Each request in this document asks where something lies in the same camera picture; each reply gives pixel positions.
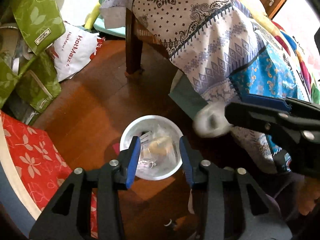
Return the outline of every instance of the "patterned cloth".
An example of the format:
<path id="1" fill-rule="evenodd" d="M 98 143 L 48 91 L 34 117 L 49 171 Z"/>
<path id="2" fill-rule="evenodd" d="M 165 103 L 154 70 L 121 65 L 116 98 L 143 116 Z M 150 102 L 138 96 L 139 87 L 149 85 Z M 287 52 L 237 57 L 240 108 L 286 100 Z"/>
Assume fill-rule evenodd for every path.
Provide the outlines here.
<path id="1" fill-rule="evenodd" d="M 253 15 L 239 0 L 105 0 L 106 28 L 123 24 L 114 21 L 124 17 L 117 7 L 132 10 L 208 103 L 227 104 L 245 93 L 310 101 L 299 62 L 278 28 L 260 18 L 262 5 L 252 6 Z M 239 127 L 232 132 L 262 171 L 287 171 L 275 163 L 281 149 L 269 136 Z"/>
<path id="2" fill-rule="evenodd" d="M 1 145 L 1 164 L 6 168 L 7 178 L 20 201 L 37 219 L 72 170 L 45 131 L 31 128 L 2 111 L 0 118 L 3 127 L 1 130 L 7 143 L 7 146 Z M 6 151 L 3 147 L 8 154 L 10 152 L 10 156 L 4 156 Z M 93 194 L 90 215 L 91 236 L 95 238 L 98 236 L 96 208 L 97 199 Z"/>

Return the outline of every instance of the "white bowl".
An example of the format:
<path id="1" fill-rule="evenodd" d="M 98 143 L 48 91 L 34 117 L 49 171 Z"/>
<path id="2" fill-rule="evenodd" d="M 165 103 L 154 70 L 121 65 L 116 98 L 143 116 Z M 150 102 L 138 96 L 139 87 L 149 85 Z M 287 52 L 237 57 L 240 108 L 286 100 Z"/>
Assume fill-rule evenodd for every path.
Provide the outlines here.
<path id="1" fill-rule="evenodd" d="M 159 116 L 159 115 L 146 115 L 142 116 L 132 123 L 128 125 L 128 127 L 124 130 L 121 140 L 120 140 L 120 151 L 126 150 L 129 148 L 133 136 L 141 136 L 142 132 L 150 131 L 156 125 L 160 125 L 166 131 L 168 131 L 171 135 L 172 141 L 175 144 L 177 150 L 177 165 L 174 166 L 172 169 L 168 171 L 168 169 L 163 169 L 159 171 L 155 176 L 150 176 L 146 173 L 142 173 L 141 171 L 136 171 L 136 176 L 141 179 L 146 180 L 161 180 L 170 177 L 174 174 L 182 165 L 182 160 L 180 156 L 180 149 L 179 149 L 179 140 L 183 135 L 178 126 L 176 126 L 172 121 L 169 119 Z"/>

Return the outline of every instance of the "clutter pile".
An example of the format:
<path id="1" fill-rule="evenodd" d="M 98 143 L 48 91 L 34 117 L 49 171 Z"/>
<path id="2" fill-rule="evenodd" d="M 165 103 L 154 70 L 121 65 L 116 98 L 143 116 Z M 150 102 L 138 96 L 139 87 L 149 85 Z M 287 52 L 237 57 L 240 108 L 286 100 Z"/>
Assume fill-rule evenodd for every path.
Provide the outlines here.
<path id="1" fill-rule="evenodd" d="M 60 94 L 101 48 L 104 38 L 64 22 L 56 0 L 0 4 L 0 109 L 25 124 Z"/>

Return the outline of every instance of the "red cushion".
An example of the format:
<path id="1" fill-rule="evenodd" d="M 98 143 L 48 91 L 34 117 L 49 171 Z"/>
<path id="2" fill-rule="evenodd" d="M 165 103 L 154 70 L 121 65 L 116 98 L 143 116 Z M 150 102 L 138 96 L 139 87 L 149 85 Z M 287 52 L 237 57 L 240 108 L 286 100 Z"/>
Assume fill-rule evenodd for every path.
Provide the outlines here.
<path id="1" fill-rule="evenodd" d="M 72 170 L 48 134 L 0 111 L 9 152 L 21 181 L 42 211 Z M 91 235 L 97 238 L 97 199 L 91 200 Z"/>

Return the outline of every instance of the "metal screw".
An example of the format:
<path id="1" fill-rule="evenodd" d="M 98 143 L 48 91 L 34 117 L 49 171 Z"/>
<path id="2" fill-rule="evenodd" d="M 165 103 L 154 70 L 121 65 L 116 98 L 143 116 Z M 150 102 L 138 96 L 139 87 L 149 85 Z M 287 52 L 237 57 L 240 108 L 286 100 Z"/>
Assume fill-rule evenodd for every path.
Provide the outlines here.
<path id="1" fill-rule="evenodd" d="M 209 166 L 210 164 L 211 164 L 211 162 L 208 161 L 208 160 L 202 160 L 202 161 L 201 161 L 201 165 L 202 165 L 202 166 L 207 167 L 207 166 Z"/>
<path id="2" fill-rule="evenodd" d="M 278 115 L 280 117 L 282 117 L 282 118 L 288 118 L 289 117 L 287 114 L 284 114 L 284 113 L 279 113 Z"/>
<path id="3" fill-rule="evenodd" d="M 244 168 L 238 168 L 238 169 L 237 169 L 237 172 L 238 172 L 239 174 L 241 174 L 241 175 L 244 175 L 244 174 L 247 173 L 247 171 L 246 171 Z"/>
<path id="4" fill-rule="evenodd" d="M 118 160 L 111 160 L 111 161 L 109 162 L 109 164 L 110 164 L 111 166 L 117 166 L 117 165 L 119 164 L 119 161 L 118 161 Z"/>
<path id="5" fill-rule="evenodd" d="M 83 171 L 82 168 L 75 168 L 75 170 L 73 171 L 75 174 L 81 174 Z"/>
<path id="6" fill-rule="evenodd" d="M 303 136 L 304 136 L 306 139 L 310 140 L 310 141 L 314 140 L 314 138 L 315 138 L 315 136 L 313 135 L 313 133 L 310 132 L 310 131 L 303 131 L 302 133 L 303 133 Z"/>
<path id="7" fill-rule="evenodd" d="M 268 122 L 265 124 L 264 128 L 269 131 L 271 128 L 271 124 L 269 124 Z"/>

